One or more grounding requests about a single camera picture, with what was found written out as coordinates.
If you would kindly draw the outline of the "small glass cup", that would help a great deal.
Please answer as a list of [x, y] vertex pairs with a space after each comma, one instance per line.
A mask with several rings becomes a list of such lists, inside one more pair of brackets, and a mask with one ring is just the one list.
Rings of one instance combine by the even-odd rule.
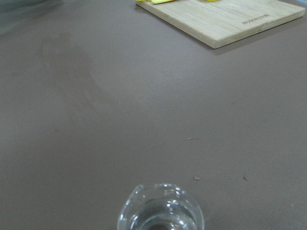
[[118, 230], [204, 230], [199, 203], [175, 184], [140, 184], [120, 211]]

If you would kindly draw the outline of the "wooden cutting board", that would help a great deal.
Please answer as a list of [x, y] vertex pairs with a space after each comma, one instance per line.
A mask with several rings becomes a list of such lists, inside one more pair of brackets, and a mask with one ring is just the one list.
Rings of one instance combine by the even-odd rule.
[[217, 49], [304, 16], [306, 9], [279, 0], [174, 0], [137, 5]]

